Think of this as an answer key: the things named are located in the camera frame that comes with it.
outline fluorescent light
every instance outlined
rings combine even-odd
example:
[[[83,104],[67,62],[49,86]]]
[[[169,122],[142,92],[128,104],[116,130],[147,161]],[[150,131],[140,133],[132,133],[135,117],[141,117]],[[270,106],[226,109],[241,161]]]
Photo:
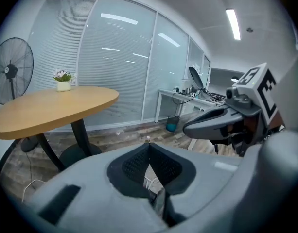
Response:
[[[129,62],[129,63],[135,63],[137,64],[136,62],[133,62],[133,61],[128,61],[128,60],[124,60],[125,62]]]
[[[168,37],[167,35],[160,33],[158,34],[160,37],[164,38],[165,40],[169,41],[171,44],[175,45],[176,47],[180,47],[178,43],[176,43],[172,38]]]
[[[234,39],[241,40],[240,28],[238,27],[235,11],[232,9],[227,9],[226,13],[227,13],[228,19],[231,23],[231,27],[232,27],[233,34],[234,34]]]
[[[104,50],[112,50],[112,51],[120,51],[118,49],[108,49],[108,48],[101,48],[101,49],[104,49]]]
[[[232,77],[232,79],[231,79],[231,81],[233,81],[233,82],[238,82],[238,77]]]
[[[140,55],[140,54],[136,54],[136,53],[133,53],[133,55],[136,55],[136,56],[140,56],[140,57],[143,57],[143,58],[148,58],[147,56],[143,56],[143,55]]]
[[[112,15],[112,14],[101,13],[101,17],[114,19],[114,20],[119,20],[119,21],[124,21],[124,22],[128,22],[128,23],[131,23],[131,24],[134,24],[134,25],[136,25],[138,23],[138,21],[135,21],[133,19],[126,18],[126,17],[121,17],[121,16],[117,16],[117,15]]]

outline white desk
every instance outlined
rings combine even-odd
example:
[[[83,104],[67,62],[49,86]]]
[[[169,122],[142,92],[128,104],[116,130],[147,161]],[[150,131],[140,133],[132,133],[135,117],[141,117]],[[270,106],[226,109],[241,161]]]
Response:
[[[185,96],[185,95],[176,93],[174,91],[168,91],[168,90],[159,89],[158,90],[158,105],[157,105],[157,111],[155,113],[155,120],[154,120],[154,122],[158,122],[159,112],[160,112],[160,106],[162,104],[162,97],[163,97],[162,95],[172,97],[173,94],[174,94],[174,99],[179,99],[180,100],[179,103],[186,102],[186,101],[189,101],[189,100],[192,99],[192,97],[188,97],[188,96]],[[208,102],[208,101],[202,100],[202,99],[197,99],[197,98],[189,101],[188,104],[192,104],[192,105],[194,105],[196,107],[200,107],[200,110],[201,109],[206,110],[209,107],[215,106],[215,103]],[[176,114],[179,115],[179,116],[181,116],[182,107],[183,107],[182,104],[179,105],[178,106],[178,110],[176,111]]]

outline black table leg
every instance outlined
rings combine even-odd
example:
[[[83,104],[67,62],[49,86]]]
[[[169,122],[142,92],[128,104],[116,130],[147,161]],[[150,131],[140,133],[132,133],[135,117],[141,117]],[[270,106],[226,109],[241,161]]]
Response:
[[[71,123],[71,126],[77,144],[68,147],[59,157],[66,167],[86,157],[102,153],[99,147],[89,143],[85,124],[82,119]]]
[[[53,152],[45,135],[43,133],[37,134],[36,137],[41,147],[43,148],[44,152],[47,154],[50,160],[56,165],[56,167],[58,167],[59,171],[63,171],[64,169],[66,169],[65,165],[60,161],[57,155],[55,155],[55,153]]]

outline table base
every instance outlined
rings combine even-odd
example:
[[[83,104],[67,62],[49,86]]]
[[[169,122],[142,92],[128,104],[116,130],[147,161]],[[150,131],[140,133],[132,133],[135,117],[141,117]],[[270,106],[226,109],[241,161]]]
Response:
[[[90,145],[91,155],[96,155],[102,153],[100,148],[94,144]],[[69,167],[73,165],[75,162],[87,158],[87,155],[83,152],[83,150],[79,147],[78,144],[74,144],[68,147],[66,150],[62,152],[59,157],[59,160],[63,163],[65,167]]]

